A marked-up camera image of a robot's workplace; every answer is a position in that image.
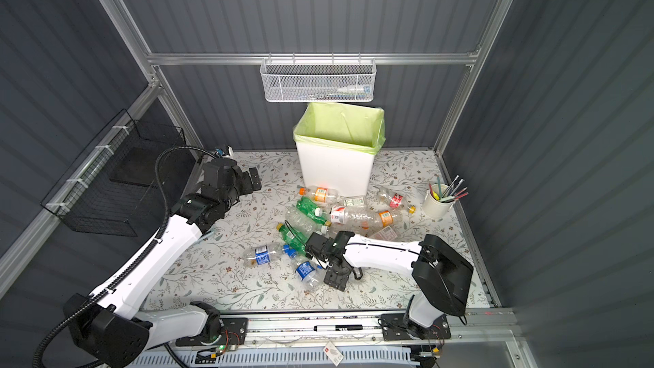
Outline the square bottle pink label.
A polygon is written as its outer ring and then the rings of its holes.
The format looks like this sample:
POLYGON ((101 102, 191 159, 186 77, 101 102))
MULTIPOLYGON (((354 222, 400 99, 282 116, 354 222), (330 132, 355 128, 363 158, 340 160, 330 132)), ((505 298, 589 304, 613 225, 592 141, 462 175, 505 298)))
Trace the square bottle pink label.
POLYGON ((371 238, 373 240, 395 241, 398 238, 398 233, 391 226, 388 226, 371 235, 371 238))

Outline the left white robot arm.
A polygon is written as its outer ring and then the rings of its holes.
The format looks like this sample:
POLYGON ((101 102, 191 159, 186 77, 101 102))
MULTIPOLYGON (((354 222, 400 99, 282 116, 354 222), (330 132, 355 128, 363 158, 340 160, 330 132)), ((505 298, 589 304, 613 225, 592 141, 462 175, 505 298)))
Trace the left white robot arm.
POLYGON ((230 157, 203 168, 194 191, 165 209, 163 226, 112 277, 64 306, 61 329, 95 358, 95 365, 126 367, 142 352, 184 337, 212 345, 223 340, 221 313, 208 303, 143 313, 141 305, 181 254, 201 240, 241 197, 262 188, 257 168, 242 170, 230 157))

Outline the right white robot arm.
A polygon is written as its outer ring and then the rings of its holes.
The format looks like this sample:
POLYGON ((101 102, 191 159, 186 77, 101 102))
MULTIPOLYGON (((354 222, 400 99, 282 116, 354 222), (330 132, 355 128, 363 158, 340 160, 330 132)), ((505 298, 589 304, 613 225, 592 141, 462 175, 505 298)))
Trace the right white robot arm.
POLYGON ((364 269, 411 277, 420 291, 405 312, 409 325, 427 329, 442 315, 465 315, 473 265, 436 235, 393 242, 349 231, 335 238, 314 233, 305 252, 325 269, 325 284, 339 291, 346 289, 351 276, 360 279, 364 269))

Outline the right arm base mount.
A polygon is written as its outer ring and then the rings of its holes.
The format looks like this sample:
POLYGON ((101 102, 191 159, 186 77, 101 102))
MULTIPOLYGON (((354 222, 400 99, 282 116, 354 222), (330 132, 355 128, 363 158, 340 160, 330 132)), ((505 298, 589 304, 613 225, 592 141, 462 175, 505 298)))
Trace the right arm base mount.
POLYGON ((430 327, 422 327, 409 320, 406 313, 383 313, 377 320, 385 341, 431 340, 444 341, 451 338, 451 328, 446 315, 437 318, 430 327))

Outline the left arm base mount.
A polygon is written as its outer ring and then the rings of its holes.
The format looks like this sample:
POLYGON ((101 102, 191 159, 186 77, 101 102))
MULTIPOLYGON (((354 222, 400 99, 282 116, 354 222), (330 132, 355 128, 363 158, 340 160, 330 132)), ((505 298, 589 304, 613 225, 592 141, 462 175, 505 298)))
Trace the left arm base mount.
POLYGON ((238 347, 245 344, 248 324, 247 318, 213 320, 199 335, 179 338, 175 341, 175 345, 177 347, 238 347))

